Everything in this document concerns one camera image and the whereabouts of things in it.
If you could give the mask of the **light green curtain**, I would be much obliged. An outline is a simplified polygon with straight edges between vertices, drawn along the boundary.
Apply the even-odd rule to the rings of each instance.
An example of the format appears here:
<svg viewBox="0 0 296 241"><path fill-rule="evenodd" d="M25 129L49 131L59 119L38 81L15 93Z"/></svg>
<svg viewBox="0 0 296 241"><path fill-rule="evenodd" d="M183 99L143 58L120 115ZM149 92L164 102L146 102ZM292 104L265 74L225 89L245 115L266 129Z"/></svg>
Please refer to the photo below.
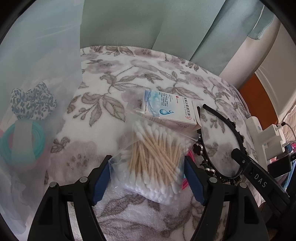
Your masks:
<svg viewBox="0 0 296 241"><path fill-rule="evenodd" d="M152 49L219 75L273 19L261 1L85 1L80 45Z"/></svg>

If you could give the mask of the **white plug adapter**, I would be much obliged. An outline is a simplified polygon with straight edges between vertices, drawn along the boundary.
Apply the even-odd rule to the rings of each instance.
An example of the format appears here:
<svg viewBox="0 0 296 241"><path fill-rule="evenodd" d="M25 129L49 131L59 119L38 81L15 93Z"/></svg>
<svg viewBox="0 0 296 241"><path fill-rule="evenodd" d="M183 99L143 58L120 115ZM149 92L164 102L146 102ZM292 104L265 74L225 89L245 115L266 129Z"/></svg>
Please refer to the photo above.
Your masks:
<svg viewBox="0 0 296 241"><path fill-rule="evenodd" d="M285 147L287 145L287 141L285 139L282 129L282 126L272 124L265 130L263 130L260 134L263 144L267 145L267 147L271 147L272 145L277 144L281 145L282 147Z"/></svg>

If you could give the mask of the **ear drops medicine box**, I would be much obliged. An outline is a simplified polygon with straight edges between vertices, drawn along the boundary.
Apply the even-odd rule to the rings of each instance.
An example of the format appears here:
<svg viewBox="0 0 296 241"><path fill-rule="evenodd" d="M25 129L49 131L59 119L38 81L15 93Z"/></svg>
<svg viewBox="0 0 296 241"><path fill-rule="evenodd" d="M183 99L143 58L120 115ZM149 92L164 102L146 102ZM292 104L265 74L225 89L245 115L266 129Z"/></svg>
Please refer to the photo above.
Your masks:
<svg viewBox="0 0 296 241"><path fill-rule="evenodd" d="M146 89L142 113L146 118L180 132L190 133L202 127L197 102L177 94Z"/></svg>

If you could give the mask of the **clear plastic storage box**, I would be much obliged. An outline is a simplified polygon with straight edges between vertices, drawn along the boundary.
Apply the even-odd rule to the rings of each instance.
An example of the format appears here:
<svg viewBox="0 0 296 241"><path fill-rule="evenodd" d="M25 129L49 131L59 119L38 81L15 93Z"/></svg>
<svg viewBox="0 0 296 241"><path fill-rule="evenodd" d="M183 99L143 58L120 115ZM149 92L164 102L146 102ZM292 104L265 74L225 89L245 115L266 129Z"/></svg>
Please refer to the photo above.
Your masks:
<svg viewBox="0 0 296 241"><path fill-rule="evenodd" d="M82 81L83 1L36 1L1 43L1 216L26 240L50 150Z"/></svg>

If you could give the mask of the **bag of cotton swabs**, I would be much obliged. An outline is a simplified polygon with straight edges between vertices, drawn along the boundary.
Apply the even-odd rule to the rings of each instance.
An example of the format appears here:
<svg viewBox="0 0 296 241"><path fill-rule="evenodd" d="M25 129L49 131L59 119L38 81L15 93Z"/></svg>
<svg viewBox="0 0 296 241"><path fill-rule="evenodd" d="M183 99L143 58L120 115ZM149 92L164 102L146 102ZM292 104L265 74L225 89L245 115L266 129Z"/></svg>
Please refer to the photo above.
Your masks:
<svg viewBox="0 0 296 241"><path fill-rule="evenodd" d="M121 149L109 161L112 184L159 204L177 204L184 182L184 158L195 141L129 111Z"/></svg>

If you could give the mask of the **white power strip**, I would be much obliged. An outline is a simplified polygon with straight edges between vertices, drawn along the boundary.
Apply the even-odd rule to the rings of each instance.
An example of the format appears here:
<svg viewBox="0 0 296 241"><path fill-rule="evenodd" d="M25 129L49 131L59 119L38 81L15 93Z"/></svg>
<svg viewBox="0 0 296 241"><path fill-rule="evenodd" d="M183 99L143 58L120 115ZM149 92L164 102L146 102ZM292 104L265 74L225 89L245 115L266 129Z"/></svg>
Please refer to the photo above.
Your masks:
<svg viewBox="0 0 296 241"><path fill-rule="evenodd" d="M287 141L282 131L282 126L271 124L262 129L259 119L251 116L246 119L248 132L251 135L258 163L262 168L267 169L268 160L277 157L285 151Z"/></svg>

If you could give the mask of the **leopard print scrunchie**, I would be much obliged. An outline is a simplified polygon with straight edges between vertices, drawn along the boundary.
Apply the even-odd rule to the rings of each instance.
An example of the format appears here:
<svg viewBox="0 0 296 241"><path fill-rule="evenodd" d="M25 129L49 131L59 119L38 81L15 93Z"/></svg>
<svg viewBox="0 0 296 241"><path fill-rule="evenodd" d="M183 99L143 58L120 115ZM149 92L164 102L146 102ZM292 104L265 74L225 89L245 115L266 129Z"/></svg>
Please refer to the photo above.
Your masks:
<svg viewBox="0 0 296 241"><path fill-rule="evenodd" d="M18 120L43 120L57 107L55 96L44 82L40 82L28 91L15 88L11 92L11 110Z"/></svg>

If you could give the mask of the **black beaded headband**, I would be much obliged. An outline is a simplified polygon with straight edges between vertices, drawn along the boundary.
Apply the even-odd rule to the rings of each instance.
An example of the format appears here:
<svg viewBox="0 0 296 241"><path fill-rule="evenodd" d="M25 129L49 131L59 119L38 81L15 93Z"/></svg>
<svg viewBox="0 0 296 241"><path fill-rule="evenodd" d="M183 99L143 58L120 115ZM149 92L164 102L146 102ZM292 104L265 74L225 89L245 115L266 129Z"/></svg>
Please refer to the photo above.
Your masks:
<svg viewBox="0 0 296 241"><path fill-rule="evenodd" d="M200 165L222 183L237 184L241 180L242 168L232 159L231 152L238 148L247 154L243 135L225 114L206 104L197 110L203 126L197 131L199 138L193 145L193 152L203 159Z"/></svg>

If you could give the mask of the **floral grey table cloth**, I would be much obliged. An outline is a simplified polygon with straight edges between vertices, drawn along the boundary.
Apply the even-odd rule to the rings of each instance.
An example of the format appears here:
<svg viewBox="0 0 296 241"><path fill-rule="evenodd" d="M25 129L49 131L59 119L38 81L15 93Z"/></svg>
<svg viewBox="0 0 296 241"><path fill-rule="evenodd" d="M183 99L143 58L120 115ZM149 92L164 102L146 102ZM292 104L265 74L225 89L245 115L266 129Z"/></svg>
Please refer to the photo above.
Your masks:
<svg viewBox="0 0 296 241"><path fill-rule="evenodd" d="M111 176L94 212L106 240L190 240L204 206L182 189L184 156L198 138L218 177L246 182L231 153L257 159L237 90L166 53L82 48L82 83L63 116L46 183L64 187L106 156Z"/></svg>

